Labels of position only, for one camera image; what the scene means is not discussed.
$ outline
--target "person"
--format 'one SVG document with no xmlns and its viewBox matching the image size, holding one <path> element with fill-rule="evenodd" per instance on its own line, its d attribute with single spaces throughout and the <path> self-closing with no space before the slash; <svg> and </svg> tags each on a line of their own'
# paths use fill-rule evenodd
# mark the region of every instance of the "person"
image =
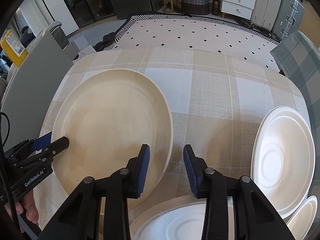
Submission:
<svg viewBox="0 0 320 240">
<path fill-rule="evenodd" d="M 20 41 L 22 43 L 22 45 L 26 48 L 30 42 L 35 38 L 34 34 L 31 32 L 31 33 L 28 33 L 28 30 L 29 30 L 29 26 L 24 26 L 21 30 L 21 37 L 20 37 Z"/>
<path fill-rule="evenodd" d="M 21 215 L 23 213 L 23 207 L 26 209 L 26 217 L 29 221 L 33 222 L 34 224 L 38 223 L 39 220 L 39 212 L 36 207 L 35 200 L 33 198 L 33 190 L 30 191 L 20 202 L 16 202 L 16 211 L 18 215 Z M 10 206 L 9 203 L 4 205 L 5 209 L 7 210 L 7 213 L 12 219 L 11 211 L 10 211 Z"/>
</svg>

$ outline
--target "chair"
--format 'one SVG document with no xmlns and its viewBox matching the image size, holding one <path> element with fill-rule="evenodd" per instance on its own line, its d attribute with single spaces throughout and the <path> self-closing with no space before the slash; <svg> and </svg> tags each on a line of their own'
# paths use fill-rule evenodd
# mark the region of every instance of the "chair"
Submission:
<svg viewBox="0 0 320 240">
<path fill-rule="evenodd" d="M 72 66 L 50 32 L 29 52 L 13 75 L 1 104 L 1 111 L 10 120 L 5 151 L 23 140 L 38 138 L 52 98 Z M 7 121 L 2 118 L 2 138 L 7 130 Z"/>
<path fill-rule="evenodd" d="M 285 76 L 299 88 L 307 105 L 316 149 L 311 191 L 320 186 L 320 51 L 302 32 L 295 31 L 270 53 Z"/>
</svg>

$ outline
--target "white suitcase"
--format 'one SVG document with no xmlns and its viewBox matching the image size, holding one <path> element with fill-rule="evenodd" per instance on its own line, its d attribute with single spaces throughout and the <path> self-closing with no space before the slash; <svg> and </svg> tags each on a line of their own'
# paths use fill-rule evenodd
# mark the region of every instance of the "white suitcase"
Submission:
<svg viewBox="0 0 320 240">
<path fill-rule="evenodd" d="M 258 27 L 271 31 L 279 12 L 280 3 L 281 0 L 257 0 L 251 22 Z"/>
</svg>

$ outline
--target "white wall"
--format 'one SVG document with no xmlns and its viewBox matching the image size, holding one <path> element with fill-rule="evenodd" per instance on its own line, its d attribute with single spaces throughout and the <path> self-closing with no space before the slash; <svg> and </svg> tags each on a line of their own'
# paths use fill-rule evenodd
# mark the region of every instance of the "white wall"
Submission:
<svg viewBox="0 0 320 240">
<path fill-rule="evenodd" d="M 27 25 L 35 36 L 48 27 L 48 23 L 40 12 L 35 0 L 24 0 L 19 8 Z"/>
<path fill-rule="evenodd" d="M 38 5 L 38 8 L 40 12 L 42 13 L 43 17 L 47 21 L 47 23 L 50 25 L 51 23 L 54 22 L 52 19 L 50 13 L 48 12 L 47 8 L 45 7 L 44 3 L 42 0 L 35 0 L 36 4 Z"/>
<path fill-rule="evenodd" d="M 27 26 L 27 22 L 26 22 L 26 19 L 23 17 L 21 11 L 20 11 L 20 8 L 18 8 L 18 10 L 16 11 L 16 17 L 17 17 L 17 22 L 18 22 L 18 25 L 19 25 L 19 29 L 21 31 L 21 29 L 24 27 L 24 26 Z"/>
<path fill-rule="evenodd" d="M 61 28 L 66 35 L 79 29 L 64 0 L 44 0 L 44 2 L 53 18 L 62 22 Z"/>
</svg>

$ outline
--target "white plate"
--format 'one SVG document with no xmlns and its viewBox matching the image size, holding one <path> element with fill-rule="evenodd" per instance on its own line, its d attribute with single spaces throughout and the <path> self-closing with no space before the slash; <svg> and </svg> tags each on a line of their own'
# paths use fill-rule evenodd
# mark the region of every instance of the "white plate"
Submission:
<svg viewBox="0 0 320 240">
<path fill-rule="evenodd" d="M 145 187 L 139 199 L 128 199 L 132 209 L 161 180 L 171 155 L 172 130 L 168 103 L 149 78 L 128 69 L 104 71 L 79 85 L 63 103 L 52 141 L 67 136 L 70 145 L 55 157 L 54 171 L 70 194 L 86 176 L 101 179 L 125 167 L 148 144 Z"/>
<path fill-rule="evenodd" d="M 296 240 L 303 240 L 316 217 L 318 200 L 316 196 L 308 197 L 287 222 Z"/>
<path fill-rule="evenodd" d="M 311 131 L 297 111 L 280 106 L 266 115 L 254 142 L 251 178 L 282 218 L 301 205 L 315 158 Z"/>
<path fill-rule="evenodd" d="M 174 198 L 141 214 L 130 226 L 132 240 L 200 240 L 206 199 Z M 232 197 L 228 197 L 229 240 L 234 240 Z"/>
</svg>

